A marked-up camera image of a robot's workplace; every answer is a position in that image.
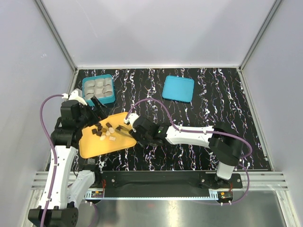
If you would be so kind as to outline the metal tongs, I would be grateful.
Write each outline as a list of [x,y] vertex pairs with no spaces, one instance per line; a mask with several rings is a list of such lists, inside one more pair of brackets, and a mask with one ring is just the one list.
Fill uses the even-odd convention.
[[117,133],[119,133],[120,135],[123,135],[123,136],[126,136],[126,137],[132,137],[131,134],[129,133],[129,129],[127,129],[126,127],[122,126],[122,125],[118,125],[116,128],[115,128],[115,131]]

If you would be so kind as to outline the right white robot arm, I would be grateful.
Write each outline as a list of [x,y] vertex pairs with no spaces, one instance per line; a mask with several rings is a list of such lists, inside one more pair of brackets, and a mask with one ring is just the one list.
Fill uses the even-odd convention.
[[222,123],[207,127],[156,124],[133,113],[124,119],[124,123],[131,127],[129,134],[142,146],[186,144],[209,149],[219,161],[216,184],[223,188],[232,182],[232,173],[240,162],[244,140],[231,134]]

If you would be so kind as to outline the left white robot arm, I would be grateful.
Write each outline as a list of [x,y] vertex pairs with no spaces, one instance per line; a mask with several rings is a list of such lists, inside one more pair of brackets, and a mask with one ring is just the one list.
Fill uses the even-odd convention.
[[105,106],[92,97],[93,107],[81,97],[63,94],[54,131],[43,130],[51,146],[51,160],[45,188],[37,208],[30,209],[28,220],[36,227],[74,227],[79,217],[79,205],[89,187],[98,187],[102,175],[93,169],[82,170],[69,184],[70,170],[82,130],[108,117]]

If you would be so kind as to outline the white oval chocolate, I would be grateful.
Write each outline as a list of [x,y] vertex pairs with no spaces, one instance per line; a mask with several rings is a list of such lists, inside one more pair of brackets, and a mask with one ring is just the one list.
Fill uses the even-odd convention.
[[113,134],[113,133],[115,132],[115,130],[114,130],[112,127],[108,128],[108,131],[109,131],[111,134]]

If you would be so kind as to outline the teal chocolate box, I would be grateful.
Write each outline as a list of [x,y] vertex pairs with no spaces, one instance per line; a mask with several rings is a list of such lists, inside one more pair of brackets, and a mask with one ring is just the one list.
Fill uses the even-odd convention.
[[82,96],[89,106],[94,106],[91,98],[95,96],[104,105],[116,101],[113,77],[110,74],[99,75],[82,80]]

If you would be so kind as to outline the white round chocolate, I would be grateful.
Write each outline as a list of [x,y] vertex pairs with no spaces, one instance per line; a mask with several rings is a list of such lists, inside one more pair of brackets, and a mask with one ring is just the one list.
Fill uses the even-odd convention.
[[100,136],[100,140],[105,140],[106,139],[106,135],[102,135],[102,136]]

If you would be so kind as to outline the yellow plastic tray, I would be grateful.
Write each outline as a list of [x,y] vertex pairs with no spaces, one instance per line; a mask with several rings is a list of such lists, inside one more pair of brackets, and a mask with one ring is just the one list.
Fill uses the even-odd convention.
[[[100,123],[103,128],[106,128],[107,130],[107,122],[113,126],[113,129],[115,129],[118,125],[122,125],[130,130],[131,126],[124,124],[126,115],[126,112],[110,115],[106,119],[101,120]],[[80,139],[79,145],[80,156],[82,158],[96,157],[126,148],[131,148],[136,145],[136,140],[134,138],[120,135],[116,131],[113,134],[102,132],[102,135],[106,135],[107,137],[105,140],[100,140],[99,136],[92,134],[92,129],[97,129],[97,127],[93,125],[82,130],[82,138]],[[110,136],[116,137],[116,141],[110,141]]]

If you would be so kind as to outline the teal box lid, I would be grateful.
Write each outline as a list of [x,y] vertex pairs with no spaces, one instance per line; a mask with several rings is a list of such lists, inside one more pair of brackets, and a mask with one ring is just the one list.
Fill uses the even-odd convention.
[[194,93],[194,80],[190,78],[167,76],[164,82],[162,98],[190,103]]

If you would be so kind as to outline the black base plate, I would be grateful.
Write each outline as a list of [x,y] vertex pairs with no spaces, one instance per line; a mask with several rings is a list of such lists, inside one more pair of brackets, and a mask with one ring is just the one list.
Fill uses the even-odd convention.
[[243,189],[239,174],[216,180],[214,171],[104,171],[106,198],[205,198],[210,190]]

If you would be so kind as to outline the aluminium frame rail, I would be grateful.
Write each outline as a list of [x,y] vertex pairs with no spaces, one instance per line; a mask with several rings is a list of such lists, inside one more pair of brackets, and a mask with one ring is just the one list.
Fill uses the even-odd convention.
[[49,28],[53,38],[55,39],[56,43],[58,44],[64,58],[66,59],[69,67],[71,68],[71,70],[73,72],[75,72],[77,70],[77,66],[76,64],[74,63],[71,55],[69,54],[46,6],[44,5],[43,1],[42,0],[33,0],[33,2],[36,4],[38,10],[40,11],[44,21],[46,22],[46,25],[47,27]]

